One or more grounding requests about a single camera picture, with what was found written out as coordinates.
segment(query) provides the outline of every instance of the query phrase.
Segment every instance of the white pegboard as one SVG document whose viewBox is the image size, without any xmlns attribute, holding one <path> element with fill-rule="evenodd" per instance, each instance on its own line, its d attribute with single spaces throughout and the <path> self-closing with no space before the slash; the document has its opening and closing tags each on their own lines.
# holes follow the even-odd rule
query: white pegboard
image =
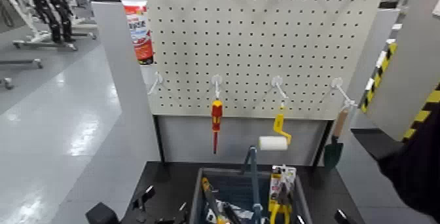
<svg viewBox="0 0 440 224">
<path fill-rule="evenodd" d="M 226 117 L 334 119 L 380 0 L 148 0 L 157 68 L 157 115 L 210 115 L 220 74 Z"/>
</svg>

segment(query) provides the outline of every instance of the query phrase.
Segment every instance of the pliers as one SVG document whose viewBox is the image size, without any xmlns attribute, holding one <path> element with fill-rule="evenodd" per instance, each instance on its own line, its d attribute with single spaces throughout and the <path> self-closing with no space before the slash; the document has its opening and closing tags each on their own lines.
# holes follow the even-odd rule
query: pliers
<svg viewBox="0 0 440 224">
<path fill-rule="evenodd" d="M 278 210 L 284 214 L 284 224 L 290 224 L 290 211 L 289 211 L 289 197 L 287 196 L 287 187 L 285 183 L 281 184 L 281 191 L 277 198 L 277 203 L 274 205 L 272 209 L 272 213 L 270 215 L 270 224 L 275 224 L 276 215 Z"/>
</svg>

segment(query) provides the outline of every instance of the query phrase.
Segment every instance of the black table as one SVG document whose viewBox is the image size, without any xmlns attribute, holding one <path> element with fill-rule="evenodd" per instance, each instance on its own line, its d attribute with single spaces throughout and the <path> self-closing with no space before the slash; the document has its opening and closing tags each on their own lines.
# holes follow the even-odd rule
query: black table
<svg viewBox="0 0 440 224">
<path fill-rule="evenodd" d="M 161 217 L 168 219 L 176 216 L 179 207 L 184 202 L 191 207 L 199 168 L 238 169 L 240 166 L 240 164 L 148 162 L 134 192 L 144 191 L 150 185 L 155 186 L 156 195 L 146 204 L 145 209 L 148 213 L 146 217 L 148 218 L 145 223 L 154 223 L 154 220 Z M 338 208 L 357 223 L 364 224 L 336 170 L 328 171 L 318 167 L 313 171 L 310 166 L 296 166 L 296 168 L 314 224 L 336 223 L 333 215 Z M 271 165 L 259 165 L 258 169 L 270 171 Z M 132 211 L 129 206 L 121 223 L 136 224 L 137 216 L 138 212 Z"/>
</svg>

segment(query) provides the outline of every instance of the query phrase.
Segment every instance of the hazard stripe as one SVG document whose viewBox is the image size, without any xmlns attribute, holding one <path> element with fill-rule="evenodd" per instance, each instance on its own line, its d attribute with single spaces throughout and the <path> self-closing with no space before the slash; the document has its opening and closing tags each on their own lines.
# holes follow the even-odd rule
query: hazard stripe
<svg viewBox="0 0 440 224">
<path fill-rule="evenodd" d="M 380 82 L 382 81 L 383 74 L 388 68 L 390 60 L 392 59 L 396 48 L 397 44 L 391 43 L 388 45 L 388 50 L 380 54 L 379 59 L 376 63 L 376 69 L 373 72 L 373 76 L 369 80 L 372 81 L 373 84 L 371 86 L 367 85 L 367 89 L 361 101 L 362 112 L 367 112 L 368 105 L 371 103 L 375 96 L 375 90 L 377 90 L 377 88 L 379 87 Z"/>
<path fill-rule="evenodd" d="M 431 115 L 431 112 L 435 109 L 438 109 L 440 105 L 440 83 L 435 87 L 434 91 L 430 93 L 428 98 L 426 98 L 425 104 L 423 108 L 412 122 L 410 128 L 403 135 L 402 142 L 408 142 L 414 134 L 416 134 L 417 130 L 423 125 L 423 123 L 428 119 Z"/>
</svg>

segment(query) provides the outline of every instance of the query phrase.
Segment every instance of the tool box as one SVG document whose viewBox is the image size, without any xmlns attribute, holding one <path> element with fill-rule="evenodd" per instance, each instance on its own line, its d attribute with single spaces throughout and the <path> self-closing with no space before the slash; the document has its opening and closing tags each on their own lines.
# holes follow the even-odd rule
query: tool box
<svg viewBox="0 0 440 224">
<path fill-rule="evenodd" d="M 267 208 L 270 187 L 270 172 L 258 172 L 257 176 L 259 181 L 261 206 L 263 207 L 262 216 L 269 217 Z M 214 197 L 217 200 L 229 202 L 230 204 L 241 207 L 241 209 L 252 211 L 253 193 L 251 172 L 244 172 L 244 174 L 240 174 L 240 170 L 201 168 L 198 171 L 196 180 L 189 224 L 207 223 L 206 216 L 204 214 L 206 199 L 204 198 L 203 189 L 201 186 L 203 177 L 209 179 L 210 184 L 213 187 Z M 301 186 L 301 181 L 298 176 L 295 179 L 294 195 L 296 203 L 293 210 L 294 214 L 300 215 L 306 224 L 311 224 L 312 218 L 310 217 L 303 188 Z"/>
</svg>

